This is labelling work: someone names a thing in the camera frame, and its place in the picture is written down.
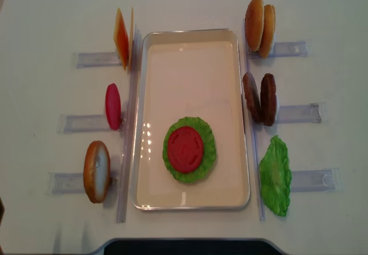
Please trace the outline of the clear holder middle left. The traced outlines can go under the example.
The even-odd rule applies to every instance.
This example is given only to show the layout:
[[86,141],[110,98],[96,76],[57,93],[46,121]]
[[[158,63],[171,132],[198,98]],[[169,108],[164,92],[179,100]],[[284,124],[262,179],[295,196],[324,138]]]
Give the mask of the clear holder middle left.
[[113,130],[105,115],[60,115],[56,131],[58,134],[72,134]]

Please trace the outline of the white rectangular metal tray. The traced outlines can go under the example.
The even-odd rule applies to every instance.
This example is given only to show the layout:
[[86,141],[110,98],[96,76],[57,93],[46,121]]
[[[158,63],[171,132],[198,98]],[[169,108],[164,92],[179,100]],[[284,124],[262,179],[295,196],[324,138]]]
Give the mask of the white rectangular metal tray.
[[[143,40],[129,187],[140,210],[238,209],[250,198],[239,47],[229,29],[155,32]],[[179,119],[199,117],[216,158],[204,178],[180,182],[163,159]]]

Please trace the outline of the clear holder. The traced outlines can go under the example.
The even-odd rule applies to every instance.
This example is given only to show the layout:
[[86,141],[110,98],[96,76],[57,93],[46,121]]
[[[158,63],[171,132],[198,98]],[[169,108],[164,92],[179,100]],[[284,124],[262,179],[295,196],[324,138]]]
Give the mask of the clear holder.
[[283,105],[278,109],[277,124],[325,123],[327,112],[324,102],[306,105]]
[[73,53],[73,64],[76,68],[121,66],[116,52]]
[[312,42],[300,40],[275,42],[267,58],[305,57],[312,53]]
[[291,192],[341,192],[339,168],[292,171]]
[[48,173],[47,194],[83,194],[86,193],[83,173]]
[[72,134],[113,130],[105,115],[60,115],[56,131],[58,134]]

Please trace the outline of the bun top half golden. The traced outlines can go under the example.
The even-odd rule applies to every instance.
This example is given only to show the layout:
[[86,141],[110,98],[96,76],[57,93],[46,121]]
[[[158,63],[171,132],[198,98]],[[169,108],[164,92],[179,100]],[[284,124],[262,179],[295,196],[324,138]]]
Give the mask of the bun top half golden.
[[245,36],[248,47],[251,51],[258,51],[264,28],[263,0],[251,0],[245,15]]

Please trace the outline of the clear long rail left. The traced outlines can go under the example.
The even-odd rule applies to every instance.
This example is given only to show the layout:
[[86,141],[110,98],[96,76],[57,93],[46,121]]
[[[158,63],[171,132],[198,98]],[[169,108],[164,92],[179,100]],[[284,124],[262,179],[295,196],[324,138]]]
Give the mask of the clear long rail left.
[[129,176],[130,166],[133,158],[133,146],[135,143],[135,125],[136,125],[136,111],[137,111],[137,95],[139,88],[139,56],[141,50],[141,33],[138,26],[135,25],[134,42],[132,47],[132,65],[131,65],[131,79],[129,88],[129,101],[126,112],[125,122],[125,137],[124,137],[124,152],[122,157],[120,178],[119,178],[119,191],[118,191],[118,204],[117,204],[117,223],[124,223],[127,215],[127,203],[128,203],[128,189],[129,189]]

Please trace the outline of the green lettuce leaf standing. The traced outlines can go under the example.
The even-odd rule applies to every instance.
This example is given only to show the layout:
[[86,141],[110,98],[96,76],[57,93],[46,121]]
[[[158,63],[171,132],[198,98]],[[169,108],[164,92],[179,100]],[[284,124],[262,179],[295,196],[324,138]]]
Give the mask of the green lettuce leaf standing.
[[277,135],[259,164],[261,197],[264,204],[276,215],[285,217],[290,205],[292,172],[289,166],[288,147]]

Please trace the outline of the orange cheese slice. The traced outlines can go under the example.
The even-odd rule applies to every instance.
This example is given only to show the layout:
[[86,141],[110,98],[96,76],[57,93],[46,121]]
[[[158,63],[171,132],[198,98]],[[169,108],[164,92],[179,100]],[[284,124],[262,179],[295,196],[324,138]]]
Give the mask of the orange cheese slice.
[[117,9],[113,40],[124,70],[127,69],[129,61],[129,38],[120,8]]

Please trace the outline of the bun half left side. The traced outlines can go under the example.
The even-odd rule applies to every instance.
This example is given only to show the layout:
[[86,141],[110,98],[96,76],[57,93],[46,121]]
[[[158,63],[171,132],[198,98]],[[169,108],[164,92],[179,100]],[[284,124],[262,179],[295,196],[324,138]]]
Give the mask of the bun half left side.
[[90,143],[83,169],[83,185],[92,203],[103,203],[110,185],[110,155],[104,142]]

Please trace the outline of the red tomato slice standing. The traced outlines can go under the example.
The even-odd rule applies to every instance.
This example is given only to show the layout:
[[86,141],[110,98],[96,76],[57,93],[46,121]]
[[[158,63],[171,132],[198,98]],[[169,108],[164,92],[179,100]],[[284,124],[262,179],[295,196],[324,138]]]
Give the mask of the red tomato slice standing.
[[118,130],[121,124],[121,100],[115,83],[110,84],[106,90],[105,111],[110,128]]

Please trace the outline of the clear holder middle right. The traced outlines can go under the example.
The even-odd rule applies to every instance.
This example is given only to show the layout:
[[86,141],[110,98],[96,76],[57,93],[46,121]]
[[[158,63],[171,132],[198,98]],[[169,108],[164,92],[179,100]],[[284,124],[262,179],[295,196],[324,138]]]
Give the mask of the clear holder middle right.
[[283,105],[278,109],[277,124],[325,123],[327,112],[324,102],[306,105]]

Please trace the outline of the brown meat patty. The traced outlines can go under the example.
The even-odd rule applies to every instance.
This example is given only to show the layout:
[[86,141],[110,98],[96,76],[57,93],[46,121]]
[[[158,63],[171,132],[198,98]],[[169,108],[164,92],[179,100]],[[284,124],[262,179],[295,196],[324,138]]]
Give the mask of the brown meat patty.
[[243,76],[242,81],[244,87],[244,96],[247,102],[247,109],[250,112],[254,122],[261,123],[261,107],[254,77],[250,72],[246,72]]
[[260,104],[263,124],[272,126],[277,112],[277,95],[274,76],[270,73],[264,75],[261,82]]

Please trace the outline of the clear long rail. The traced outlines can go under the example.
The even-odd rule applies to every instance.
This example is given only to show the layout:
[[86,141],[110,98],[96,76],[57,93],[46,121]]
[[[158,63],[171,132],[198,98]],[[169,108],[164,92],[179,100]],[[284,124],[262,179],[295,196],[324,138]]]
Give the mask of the clear long rail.
[[[245,19],[243,19],[242,24],[242,33],[243,33],[243,56],[244,56],[244,69],[246,72],[250,73],[250,78],[254,79],[250,69],[250,57],[249,57],[249,49],[246,40],[246,33],[245,33]],[[254,122],[251,113],[248,114],[250,118],[250,131],[251,131],[251,143],[252,143],[252,152],[254,158],[254,173],[255,173],[255,191],[256,191],[256,201],[258,207],[258,215],[259,220],[265,220],[265,207],[261,197],[261,187],[260,187],[260,176],[259,176],[259,154],[258,154],[258,144],[257,144],[257,133],[256,133],[256,126],[257,123]]]
[[129,101],[126,112],[125,122],[125,137],[124,137],[124,152],[122,157],[120,178],[119,178],[119,191],[118,191],[118,204],[117,204],[117,223],[124,223],[127,215],[127,203],[128,203],[128,189],[129,189],[129,176],[130,166],[133,158],[133,146],[135,143],[135,125],[136,125],[136,111],[137,111],[137,95],[139,88],[139,56],[141,50],[141,33],[138,26],[135,25],[134,42],[132,47],[132,65],[131,65],[131,79],[129,88]]

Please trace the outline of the clear holder top left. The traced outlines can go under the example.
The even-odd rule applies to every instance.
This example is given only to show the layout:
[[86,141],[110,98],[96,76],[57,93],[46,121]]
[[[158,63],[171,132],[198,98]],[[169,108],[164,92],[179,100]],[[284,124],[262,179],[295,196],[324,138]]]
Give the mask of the clear holder top left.
[[73,64],[76,68],[121,66],[116,52],[73,53]]

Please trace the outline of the clear holder bottom left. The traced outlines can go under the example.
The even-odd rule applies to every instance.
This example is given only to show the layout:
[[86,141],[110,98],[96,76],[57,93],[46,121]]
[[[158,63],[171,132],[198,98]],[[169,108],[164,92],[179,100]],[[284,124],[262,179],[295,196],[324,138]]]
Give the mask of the clear holder bottom left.
[[48,173],[47,194],[83,194],[86,193],[83,173]]

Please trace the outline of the green lettuce leaf on tray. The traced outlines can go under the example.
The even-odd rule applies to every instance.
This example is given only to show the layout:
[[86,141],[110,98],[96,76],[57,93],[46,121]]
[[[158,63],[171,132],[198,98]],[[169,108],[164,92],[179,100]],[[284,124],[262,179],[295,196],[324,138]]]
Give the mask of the green lettuce leaf on tray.
[[[167,144],[170,134],[177,128],[184,126],[193,127],[201,135],[204,144],[204,155],[202,163],[200,164],[198,169],[190,173],[180,173],[176,171],[169,163],[167,155]],[[176,180],[188,184],[195,183],[199,180],[204,179],[206,176],[208,176],[209,172],[214,166],[217,157],[216,142],[210,125],[200,117],[187,116],[179,119],[176,123],[170,126],[166,133],[166,136],[164,137],[162,157],[166,169]]]

